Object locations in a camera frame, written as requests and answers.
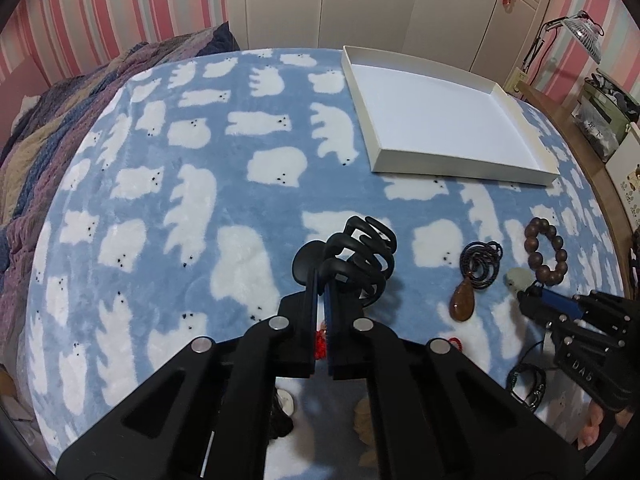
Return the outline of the wall power socket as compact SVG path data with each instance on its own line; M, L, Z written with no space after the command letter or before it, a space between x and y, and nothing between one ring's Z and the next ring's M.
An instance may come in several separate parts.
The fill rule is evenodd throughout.
M506 89L506 92L509 92L511 94L518 94L518 92L520 92L520 90L518 90L518 85L521 82L526 82L527 78L528 75L525 72L523 72L518 67L514 67L511 75L506 81L506 86L504 87Z

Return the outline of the red knot orange charm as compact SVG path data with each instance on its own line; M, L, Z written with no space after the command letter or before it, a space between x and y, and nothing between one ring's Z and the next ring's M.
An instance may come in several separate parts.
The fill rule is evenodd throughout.
M462 344L461 340L458 337L449 337L448 341L458 351L460 351L460 352L463 351L463 344Z

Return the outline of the large black hair claw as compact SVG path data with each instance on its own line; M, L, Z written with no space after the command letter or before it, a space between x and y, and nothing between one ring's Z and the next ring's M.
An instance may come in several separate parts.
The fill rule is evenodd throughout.
M395 233L380 220L351 216L341 232L325 242L312 240L296 252L293 278L299 285L316 278L318 292L339 278L367 308L381 298L394 273L397 246Z

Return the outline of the pale jade pendant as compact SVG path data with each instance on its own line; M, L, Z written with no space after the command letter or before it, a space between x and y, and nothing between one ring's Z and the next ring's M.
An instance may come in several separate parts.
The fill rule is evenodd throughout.
M528 269L524 268L512 268L506 272L504 282L506 287L512 292L513 295L517 295L519 292L524 292L535 281L533 274Z

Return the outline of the white shallow cardboard tray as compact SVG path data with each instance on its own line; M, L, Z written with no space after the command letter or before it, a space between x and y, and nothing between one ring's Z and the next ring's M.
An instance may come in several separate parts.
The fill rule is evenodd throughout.
M548 186L558 163L495 81L426 58L346 46L342 69L370 168Z

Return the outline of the green storage box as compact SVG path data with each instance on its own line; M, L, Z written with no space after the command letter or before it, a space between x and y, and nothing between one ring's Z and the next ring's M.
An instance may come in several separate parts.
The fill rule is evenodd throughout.
M638 122L639 101L597 68L585 79L572 117L602 162L607 162L625 139L629 125Z

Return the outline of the cream ornate wardrobe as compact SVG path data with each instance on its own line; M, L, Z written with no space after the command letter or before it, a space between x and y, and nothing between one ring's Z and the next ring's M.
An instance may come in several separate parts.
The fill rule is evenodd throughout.
M226 0L244 48L358 46L428 58L505 84L550 0Z

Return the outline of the blue polar bear blanket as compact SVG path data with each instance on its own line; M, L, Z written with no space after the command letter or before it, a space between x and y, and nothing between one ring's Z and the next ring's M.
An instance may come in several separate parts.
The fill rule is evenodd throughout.
M468 322L450 318L467 244L497 242L501 270L522 268L537 217L564 238L560 292L619 295L623 283L582 170L547 118L518 104L558 163L548 186L372 171L335 50L209 55L131 77L64 171L32 264L27 377L50 455L193 338L231 339L274 315L296 291L297 249L351 216L397 235L371 313L399 336L458 337L498 382L522 354L540 356L503 280Z

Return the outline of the striped knitted purple blanket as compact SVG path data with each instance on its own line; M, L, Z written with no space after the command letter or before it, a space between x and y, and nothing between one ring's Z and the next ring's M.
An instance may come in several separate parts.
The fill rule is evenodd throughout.
M239 50L230 25L140 42L91 73L54 84L18 122L1 153L1 368L24 363L28 283L44 218L73 154L126 81L154 66Z

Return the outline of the clear shade desk lamp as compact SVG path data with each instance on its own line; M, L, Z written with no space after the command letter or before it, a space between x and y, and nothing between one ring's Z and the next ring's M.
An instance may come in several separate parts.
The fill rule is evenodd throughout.
M525 55L521 66L521 70L524 73L528 73L530 66L532 66L536 56L544 45L544 35L547 32L561 27L564 27L570 32L594 62L597 64L601 63L601 39L604 37L604 29L593 20L585 10L580 10L574 15L561 16L560 18L545 22L538 28L534 42Z

